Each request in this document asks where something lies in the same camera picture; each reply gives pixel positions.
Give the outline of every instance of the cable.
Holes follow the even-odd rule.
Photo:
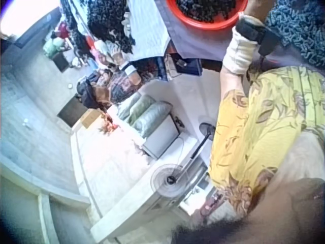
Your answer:
[[[174,79],[174,78],[176,78],[176,77],[178,77],[178,76],[181,76],[181,75],[183,75],[183,74],[178,74],[178,75],[171,76],[171,77]]]
[[[184,150],[184,146],[185,146],[185,141],[184,141],[184,139],[183,139],[182,137],[179,137],[179,136],[176,138],[176,140],[177,140],[177,139],[181,139],[182,142],[183,142],[183,144],[182,144],[182,150],[181,150],[181,153],[180,153],[180,155],[179,155],[179,157],[178,157],[178,160],[177,160],[177,165],[178,165],[178,164],[179,164],[179,160],[180,160],[180,158],[181,158],[181,156],[182,156],[182,154],[183,154],[183,150]]]

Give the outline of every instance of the tiled floor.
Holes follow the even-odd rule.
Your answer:
[[[79,183],[79,191],[90,196],[93,205],[98,206],[88,209],[92,224],[135,185],[151,160],[120,128],[111,135],[100,132],[102,121],[98,118],[88,129],[82,127],[76,132],[83,178],[86,178]]]
[[[109,136],[99,132],[101,123],[99,118],[77,132],[78,158],[86,178],[79,182],[79,191],[91,201],[87,213],[93,225],[136,184],[151,161],[120,128]],[[168,212],[118,239],[122,244],[170,243],[172,229],[179,223],[181,219]]]

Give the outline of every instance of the white cloth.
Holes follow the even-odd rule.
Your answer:
[[[260,20],[252,16],[241,13],[240,18],[245,18],[254,25],[263,26]],[[224,56],[223,65],[234,74],[244,75],[252,63],[257,45],[257,42],[246,39],[236,31],[236,27],[233,27],[233,38]]]

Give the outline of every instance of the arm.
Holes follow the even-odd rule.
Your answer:
[[[249,0],[244,12],[244,18],[256,25],[263,25],[267,14],[274,6],[276,0]],[[233,39],[227,48],[220,72],[221,98],[233,89],[243,91],[242,81],[249,65],[257,43],[241,36],[233,28]]]
[[[119,48],[114,48],[111,53],[115,63],[121,68],[127,62],[122,56],[122,53]],[[128,76],[128,79],[133,85],[139,85],[141,83],[141,77],[139,76],[137,70],[134,66],[129,66],[128,70],[125,70]]]

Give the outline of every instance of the dark grapes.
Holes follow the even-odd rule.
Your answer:
[[[132,53],[135,40],[124,34],[125,12],[129,12],[126,0],[88,1],[87,22],[90,32],[103,41],[111,41],[125,53]]]
[[[218,14],[228,19],[229,12],[236,7],[236,0],[176,0],[176,4],[187,17],[213,23]]]

